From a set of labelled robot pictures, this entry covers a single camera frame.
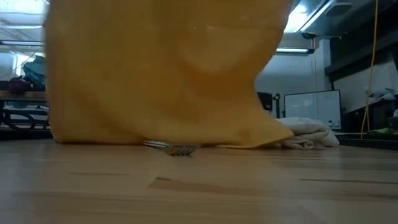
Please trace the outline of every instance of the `yellow cable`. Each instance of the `yellow cable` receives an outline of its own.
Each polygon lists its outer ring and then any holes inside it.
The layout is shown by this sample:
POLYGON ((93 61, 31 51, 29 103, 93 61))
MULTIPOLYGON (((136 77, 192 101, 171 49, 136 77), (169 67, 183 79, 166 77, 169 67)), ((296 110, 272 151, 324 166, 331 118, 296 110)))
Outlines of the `yellow cable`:
POLYGON ((369 77, 369 90, 368 90, 368 97, 366 98, 365 102, 365 114, 363 116, 362 127, 361 127, 361 139, 363 139, 363 131, 365 127, 366 118, 368 119, 368 132, 370 131, 369 125, 369 99, 372 95, 372 83, 373 83, 373 66, 374 66, 374 58, 376 56, 376 44, 377 44, 377 17, 379 13, 379 0, 376 0, 376 15, 374 17, 374 37, 373 37, 373 55, 372 55, 372 62, 371 62, 371 74, 369 77))

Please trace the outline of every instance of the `white cloth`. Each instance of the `white cloth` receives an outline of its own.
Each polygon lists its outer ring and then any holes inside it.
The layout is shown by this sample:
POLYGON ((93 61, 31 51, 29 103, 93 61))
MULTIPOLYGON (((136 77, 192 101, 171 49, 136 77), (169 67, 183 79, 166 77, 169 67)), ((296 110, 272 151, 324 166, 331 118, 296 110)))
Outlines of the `white cloth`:
POLYGON ((294 137, 282 142, 292 149, 324 149, 339 145, 333 131, 321 121, 310 118, 277 119, 293 131, 294 137))

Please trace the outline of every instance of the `metal fork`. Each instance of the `metal fork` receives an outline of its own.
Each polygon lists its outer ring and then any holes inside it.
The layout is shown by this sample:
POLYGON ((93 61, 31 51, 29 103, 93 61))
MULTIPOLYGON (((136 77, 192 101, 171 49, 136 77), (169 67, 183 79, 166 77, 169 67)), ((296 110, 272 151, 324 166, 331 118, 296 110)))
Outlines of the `metal fork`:
POLYGON ((164 150, 170 156, 191 156, 200 145, 197 144, 169 144, 162 141, 144 141, 145 146, 164 150))

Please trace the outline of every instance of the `yellow cloth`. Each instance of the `yellow cloth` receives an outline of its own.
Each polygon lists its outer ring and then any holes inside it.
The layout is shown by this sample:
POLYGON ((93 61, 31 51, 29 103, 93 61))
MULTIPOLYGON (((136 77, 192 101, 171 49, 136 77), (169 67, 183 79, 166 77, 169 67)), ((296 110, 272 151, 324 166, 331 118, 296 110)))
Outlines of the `yellow cloth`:
POLYGON ((257 147, 292 133, 254 79, 290 0, 52 1, 50 124, 60 142, 257 147))

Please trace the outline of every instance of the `wire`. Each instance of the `wire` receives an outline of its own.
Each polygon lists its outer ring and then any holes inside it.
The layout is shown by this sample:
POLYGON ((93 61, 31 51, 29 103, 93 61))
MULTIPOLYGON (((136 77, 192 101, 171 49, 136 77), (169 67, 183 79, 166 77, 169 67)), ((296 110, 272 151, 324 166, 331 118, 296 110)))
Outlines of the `wire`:
POLYGON ((361 127, 361 139, 363 139, 365 122, 368 120, 368 132, 370 131, 370 123, 369 123, 369 99, 372 95, 372 83, 373 83, 373 68, 374 68, 374 58, 376 56, 376 44, 377 44, 377 18, 379 14, 379 0, 376 0, 376 15, 374 17, 374 36, 373 36, 373 54, 372 54, 372 62, 371 62, 371 74, 369 76, 369 90, 368 97, 366 97, 365 102, 365 114, 363 116, 362 127, 361 127))
POLYGON ((14 68, 11 72, 3 75, 0 77, 0 80, 4 77, 7 77, 9 75, 12 75, 18 68, 21 68, 27 61, 29 61, 29 59, 33 58, 33 56, 36 54, 37 52, 34 52, 31 56, 29 56, 29 58, 27 58, 24 62, 22 62, 19 66, 17 66, 16 68, 14 68))

